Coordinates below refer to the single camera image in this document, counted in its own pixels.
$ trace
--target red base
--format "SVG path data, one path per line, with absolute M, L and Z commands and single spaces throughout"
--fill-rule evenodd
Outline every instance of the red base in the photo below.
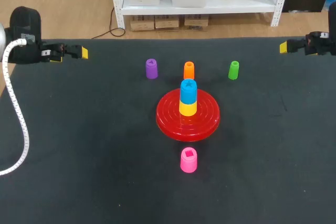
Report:
M 207 138 L 215 132 L 220 121 L 219 106 L 207 92 L 197 90 L 197 112 L 183 116 L 180 105 L 180 89 L 165 94 L 156 108 L 156 122 L 167 136 L 183 142 L 194 142 Z

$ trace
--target green cup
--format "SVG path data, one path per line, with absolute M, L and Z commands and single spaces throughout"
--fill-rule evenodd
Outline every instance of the green cup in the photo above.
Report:
M 239 62 L 233 61 L 231 62 L 230 70 L 229 70 L 229 79 L 236 80 L 238 78 L 239 72 Z

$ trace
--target white shelf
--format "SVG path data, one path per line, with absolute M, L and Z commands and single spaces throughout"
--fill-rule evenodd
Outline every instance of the white shelf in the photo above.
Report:
M 207 0 L 202 8 L 178 8 L 172 0 L 161 0 L 159 6 L 130 6 L 122 1 L 122 15 L 272 13 L 277 0 Z

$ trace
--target wooden floor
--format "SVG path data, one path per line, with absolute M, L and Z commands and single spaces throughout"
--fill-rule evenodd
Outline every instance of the wooden floor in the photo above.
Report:
M 108 30 L 112 0 L 0 0 L 0 22 L 7 27 L 17 6 L 38 10 L 42 18 L 43 39 L 92 38 Z M 207 31 L 131 32 L 119 39 L 201 39 L 232 37 L 304 36 L 320 30 L 328 31 L 328 13 L 282 15 L 278 27 L 270 27 L 271 14 L 212 15 Z M 102 38 L 114 38 L 110 34 Z M 0 91 L 3 89 L 0 74 Z

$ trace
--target orange cup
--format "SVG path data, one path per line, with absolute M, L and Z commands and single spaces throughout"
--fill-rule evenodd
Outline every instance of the orange cup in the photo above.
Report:
M 195 79 L 195 66 L 191 61 L 184 64 L 183 79 Z

